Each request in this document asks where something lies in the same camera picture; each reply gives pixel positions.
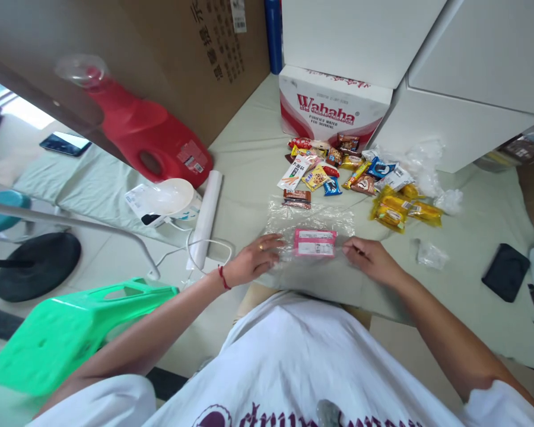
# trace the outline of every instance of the black phone case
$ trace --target black phone case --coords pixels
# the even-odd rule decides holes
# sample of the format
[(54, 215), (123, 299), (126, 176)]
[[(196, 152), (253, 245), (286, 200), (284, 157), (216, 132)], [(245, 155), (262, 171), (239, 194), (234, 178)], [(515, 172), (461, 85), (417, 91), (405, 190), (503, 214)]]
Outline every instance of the black phone case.
[(530, 261), (512, 246), (501, 243), (482, 282), (506, 302), (514, 302)]

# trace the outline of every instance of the white t-shirt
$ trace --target white t-shirt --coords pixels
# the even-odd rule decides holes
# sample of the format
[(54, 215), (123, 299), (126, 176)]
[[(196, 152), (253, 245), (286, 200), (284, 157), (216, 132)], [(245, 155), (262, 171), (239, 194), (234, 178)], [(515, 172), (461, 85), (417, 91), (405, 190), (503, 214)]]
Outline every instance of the white t-shirt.
[(238, 321), (220, 354), (160, 409), (146, 378), (123, 375), (30, 425), (315, 427), (321, 400), (340, 409), (342, 427), (534, 426), (534, 408), (501, 381), (474, 390), (457, 417), (355, 318), (292, 292)]

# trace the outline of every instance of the person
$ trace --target person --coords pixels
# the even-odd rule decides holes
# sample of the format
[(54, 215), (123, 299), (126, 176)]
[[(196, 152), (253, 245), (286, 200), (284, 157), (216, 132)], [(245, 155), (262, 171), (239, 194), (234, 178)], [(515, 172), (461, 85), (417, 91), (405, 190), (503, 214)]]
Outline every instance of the person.
[(77, 369), (31, 426), (534, 426), (534, 398), (500, 360), (377, 241), (342, 251), (399, 295), (466, 402), (455, 415), (340, 306), (272, 291), (231, 329), (219, 355), (160, 409), (144, 377), (214, 299), (277, 261), (269, 234), (131, 326)]

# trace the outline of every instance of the red detergent bottle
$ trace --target red detergent bottle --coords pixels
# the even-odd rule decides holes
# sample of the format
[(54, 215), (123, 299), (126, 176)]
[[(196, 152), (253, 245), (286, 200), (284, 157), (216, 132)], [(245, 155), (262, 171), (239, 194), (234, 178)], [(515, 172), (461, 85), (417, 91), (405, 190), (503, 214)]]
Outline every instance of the red detergent bottle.
[(94, 55), (69, 55), (55, 72), (80, 86), (104, 113), (103, 132), (152, 182), (183, 178), (198, 188), (214, 165), (199, 138), (163, 106), (135, 97)]

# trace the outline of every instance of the white cabinet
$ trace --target white cabinet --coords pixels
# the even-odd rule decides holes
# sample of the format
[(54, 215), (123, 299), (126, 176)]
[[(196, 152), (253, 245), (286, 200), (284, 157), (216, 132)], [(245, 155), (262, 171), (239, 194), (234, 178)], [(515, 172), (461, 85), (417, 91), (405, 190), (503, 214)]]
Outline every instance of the white cabinet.
[(284, 0), (285, 63), (395, 89), (446, 0)]
[(439, 170), (454, 173), (532, 125), (534, 114), (428, 93), (404, 79), (373, 145), (405, 152), (439, 139), (446, 147)]
[(534, 0), (450, 1), (409, 85), (534, 113)]

